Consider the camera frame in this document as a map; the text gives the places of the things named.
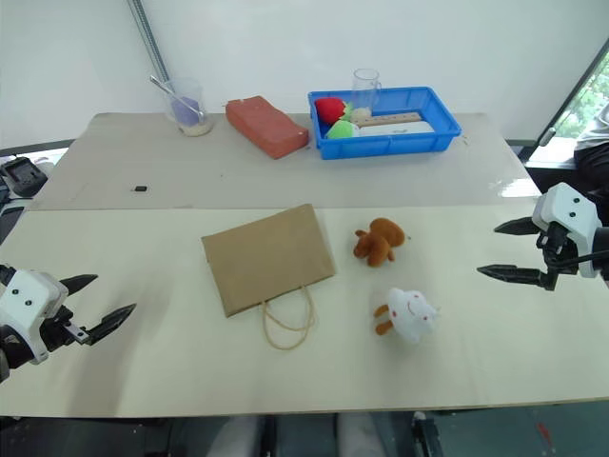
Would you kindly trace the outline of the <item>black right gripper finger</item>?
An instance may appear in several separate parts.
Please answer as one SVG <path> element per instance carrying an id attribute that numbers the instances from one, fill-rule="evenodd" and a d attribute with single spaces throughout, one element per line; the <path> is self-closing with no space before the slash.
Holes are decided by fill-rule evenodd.
<path id="1" fill-rule="evenodd" d="M 525 284 L 544 289 L 554 289 L 556 274 L 545 273 L 537 268 L 519 268 L 514 265 L 488 265 L 478 267 L 477 271 L 490 278 L 506 283 Z"/>
<path id="2" fill-rule="evenodd" d="M 522 217 L 502 223 L 495 227 L 494 231 L 509 235 L 533 235 L 539 232 L 539 227 L 531 217 Z"/>

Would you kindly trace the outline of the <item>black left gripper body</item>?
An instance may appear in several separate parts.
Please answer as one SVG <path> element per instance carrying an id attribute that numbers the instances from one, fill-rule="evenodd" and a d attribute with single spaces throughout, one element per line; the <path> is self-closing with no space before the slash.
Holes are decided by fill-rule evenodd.
<path id="1" fill-rule="evenodd" d="M 87 330 L 71 322 L 73 312 L 65 306 L 59 307 L 57 313 L 45 319 L 40 327 L 40 335 L 48 352 L 69 346 L 76 342 L 80 345 L 90 344 Z"/>

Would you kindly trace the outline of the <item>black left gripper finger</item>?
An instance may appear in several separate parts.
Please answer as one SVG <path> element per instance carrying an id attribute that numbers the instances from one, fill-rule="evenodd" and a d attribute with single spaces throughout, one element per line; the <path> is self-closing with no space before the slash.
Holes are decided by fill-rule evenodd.
<path id="1" fill-rule="evenodd" d="M 80 274 L 69 278 L 61 279 L 62 293 L 71 296 L 82 290 L 98 278 L 97 274 Z"/>
<path id="2" fill-rule="evenodd" d="M 94 345 L 109 336 L 127 320 L 135 308 L 136 304 L 131 304 L 117 308 L 104 316 L 97 326 L 87 331 L 88 339 L 86 340 L 86 345 Z"/>

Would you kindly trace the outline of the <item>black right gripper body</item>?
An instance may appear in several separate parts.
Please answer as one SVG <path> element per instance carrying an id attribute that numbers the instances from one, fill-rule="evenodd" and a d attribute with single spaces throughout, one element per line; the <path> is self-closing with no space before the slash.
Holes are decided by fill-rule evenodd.
<path id="1" fill-rule="evenodd" d="M 542 230 L 536 242 L 547 266 L 547 273 L 575 275 L 579 267 L 576 264 L 560 266 L 561 262 L 578 256 L 575 243 L 568 238 L 568 230 L 557 222 L 551 222 L 547 230 Z"/>

